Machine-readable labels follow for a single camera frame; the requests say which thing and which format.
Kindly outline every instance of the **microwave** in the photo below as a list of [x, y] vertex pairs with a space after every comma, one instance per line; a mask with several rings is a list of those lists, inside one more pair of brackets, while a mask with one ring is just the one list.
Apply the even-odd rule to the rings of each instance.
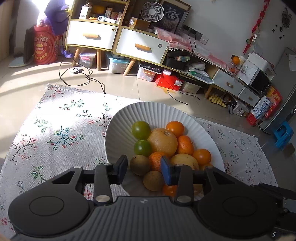
[[266, 74], [248, 60], [242, 64], [237, 77], [260, 97], [266, 95], [267, 90], [271, 86], [271, 81]]

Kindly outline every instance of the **desk fan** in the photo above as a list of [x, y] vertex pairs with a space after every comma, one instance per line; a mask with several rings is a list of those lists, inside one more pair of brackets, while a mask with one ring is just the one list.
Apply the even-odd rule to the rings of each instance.
[[163, 18], [165, 10], [158, 2], [147, 2], [141, 9], [141, 17], [147, 22], [157, 22]]

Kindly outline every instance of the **pink cloth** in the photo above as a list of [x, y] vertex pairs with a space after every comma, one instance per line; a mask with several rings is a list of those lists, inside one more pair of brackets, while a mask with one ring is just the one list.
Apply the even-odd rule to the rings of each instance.
[[172, 32], [166, 31], [162, 28], [158, 28], [158, 27], [154, 27], [157, 30], [158, 33], [158, 38], [162, 39], [164, 41], [169, 42], [168, 47], [169, 48], [176, 48], [176, 49], [183, 49], [183, 50], [187, 50], [189, 52], [192, 52], [192, 48], [195, 48], [194, 54], [205, 59], [208, 60], [216, 65], [218, 65], [219, 67], [223, 68], [224, 70], [230, 72], [227, 64], [215, 57], [210, 51], [206, 50], [204, 47], [202, 47], [201, 45], [199, 45], [198, 43], [195, 42], [194, 45], [194, 41], [190, 41], [188, 39], [185, 39], [179, 35], [176, 35]]

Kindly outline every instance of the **picture frame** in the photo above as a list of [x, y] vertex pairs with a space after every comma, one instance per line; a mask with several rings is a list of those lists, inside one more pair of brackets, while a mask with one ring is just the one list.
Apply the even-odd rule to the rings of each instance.
[[180, 0], [161, 0], [165, 10], [163, 18], [154, 23], [154, 26], [178, 34], [191, 9], [191, 6]]

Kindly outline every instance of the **tiled floor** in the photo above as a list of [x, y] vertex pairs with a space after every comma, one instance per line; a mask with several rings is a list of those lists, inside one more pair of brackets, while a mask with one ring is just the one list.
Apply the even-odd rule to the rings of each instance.
[[[65, 85], [59, 79], [59, 62], [36, 66], [31, 64], [21, 68], [8, 68], [12, 57], [0, 62], [0, 165], [3, 164], [10, 145], [36, 103], [43, 96], [46, 85]], [[64, 62], [61, 73], [71, 66]], [[105, 85], [108, 94], [140, 99], [142, 101], [156, 101], [171, 105], [188, 114], [207, 119], [236, 130], [255, 135], [265, 152], [279, 186], [296, 191], [296, 162], [294, 155], [284, 158], [281, 151], [274, 147], [272, 136], [265, 134], [256, 127], [251, 127], [245, 118], [230, 115], [227, 109], [210, 103], [198, 94], [193, 96], [182, 95], [180, 92], [170, 91], [174, 98], [187, 103], [179, 103], [171, 98], [163, 88], [156, 87], [155, 83], [139, 80], [136, 77], [123, 77], [121, 74], [111, 74], [109, 71], [93, 69], [92, 77]], [[69, 71], [63, 79], [69, 85], [79, 85], [86, 82], [82, 74], [72, 75]], [[91, 81], [88, 85], [77, 87], [84, 90], [101, 92], [98, 82]]]

